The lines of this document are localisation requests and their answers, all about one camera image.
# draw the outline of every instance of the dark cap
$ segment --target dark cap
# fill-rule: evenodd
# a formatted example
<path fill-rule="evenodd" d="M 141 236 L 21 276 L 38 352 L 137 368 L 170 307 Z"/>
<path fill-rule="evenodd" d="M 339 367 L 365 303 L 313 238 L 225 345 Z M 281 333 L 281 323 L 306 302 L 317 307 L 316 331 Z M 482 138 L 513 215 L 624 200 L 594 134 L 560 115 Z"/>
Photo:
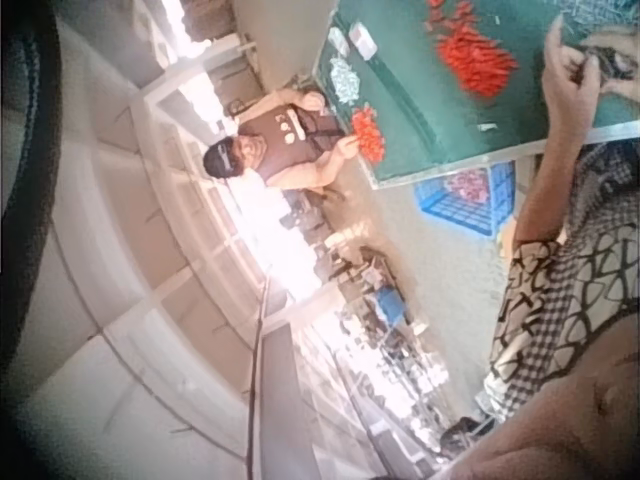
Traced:
<path fill-rule="evenodd" d="M 226 137 L 206 151 L 202 162 L 206 172 L 214 178 L 239 177 L 244 172 L 242 161 L 233 152 L 233 137 Z"/>

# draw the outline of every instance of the floor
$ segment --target floor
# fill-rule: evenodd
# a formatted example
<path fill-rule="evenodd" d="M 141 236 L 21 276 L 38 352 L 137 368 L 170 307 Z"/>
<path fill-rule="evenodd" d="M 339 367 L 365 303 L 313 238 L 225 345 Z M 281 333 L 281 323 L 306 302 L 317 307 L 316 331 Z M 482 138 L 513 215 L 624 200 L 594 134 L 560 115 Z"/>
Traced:
<path fill-rule="evenodd" d="M 454 410 L 470 413 L 506 282 L 499 246 L 425 217 L 411 186 L 371 190 L 356 162 L 337 186 L 348 208 L 327 209 L 332 225 L 351 246 L 368 244 L 389 257 L 415 322 L 428 325 L 420 339 L 447 365 Z"/>

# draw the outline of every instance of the black and white patterned clothing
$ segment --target black and white patterned clothing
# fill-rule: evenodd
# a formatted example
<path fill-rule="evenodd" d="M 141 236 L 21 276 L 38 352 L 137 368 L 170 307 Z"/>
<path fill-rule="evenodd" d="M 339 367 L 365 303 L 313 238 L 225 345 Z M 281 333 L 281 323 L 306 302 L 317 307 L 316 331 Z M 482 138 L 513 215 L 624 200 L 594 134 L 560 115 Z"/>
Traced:
<path fill-rule="evenodd" d="M 567 241 L 514 254 L 484 387 L 504 421 L 617 320 L 638 311 L 640 143 L 585 148 Z"/>

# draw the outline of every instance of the cloth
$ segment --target cloth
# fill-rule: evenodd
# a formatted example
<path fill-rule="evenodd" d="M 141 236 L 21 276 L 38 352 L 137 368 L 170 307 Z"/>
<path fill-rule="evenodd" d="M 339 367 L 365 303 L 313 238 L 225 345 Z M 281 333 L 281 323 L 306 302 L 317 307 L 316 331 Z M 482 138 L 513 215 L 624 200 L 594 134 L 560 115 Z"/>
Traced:
<path fill-rule="evenodd" d="M 565 244 L 533 242 L 515 252 L 484 381 L 500 421 L 637 312 L 639 162 L 637 140 L 585 148 Z"/>
<path fill-rule="evenodd" d="M 256 168 L 265 182 L 289 167 L 315 162 L 343 135 L 334 115 L 308 112 L 294 105 L 282 105 L 246 121 L 238 134 L 265 139 L 267 151 Z"/>

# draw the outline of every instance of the green work surface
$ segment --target green work surface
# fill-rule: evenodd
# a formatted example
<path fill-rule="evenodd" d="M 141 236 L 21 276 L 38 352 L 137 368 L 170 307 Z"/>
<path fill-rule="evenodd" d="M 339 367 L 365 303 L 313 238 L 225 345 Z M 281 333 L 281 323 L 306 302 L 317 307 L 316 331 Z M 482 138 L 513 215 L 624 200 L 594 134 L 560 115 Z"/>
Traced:
<path fill-rule="evenodd" d="M 455 4 L 447 0 L 443 11 L 453 10 Z M 330 59 L 338 53 L 329 42 L 322 48 L 315 77 L 347 130 L 352 130 L 354 107 L 368 103 L 378 112 L 376 121 L 385 137 L 387 153 L 382 163 L 372 167 L 374 183 L 428 178 L 496 158 L 508 160 L 487 154 L 546 138 L 547 114 L 540 77 L 544 38 L 559 13 L 558 7 L 544 0 L 475 0 L 473 4 L 478 30 L 501 40 L 501 46 L 519 63 L 508 86 L 492 99 L 461 90 L 441 62 L 435 50 L 436 34 L 428 34 L 424 27 L 429 15 L 425 0 L 340 2 L 331 26 L 348 38 L 351 26 L 361 22 L 378 51 L 365 62 L 350 44 L 347 62 L 360 77 L 360 99 L 352 106 L 340 104 L 333 91 Z M 576 43 L 570 18 L 566 24 L 565 42 Z M 639 114 L 631 102 L 607 97 L 598 108 L 595 126 L 628 124 Z M 481 132 L 478 125 L 484 123 L 495 123 L 498 128 Z"/>

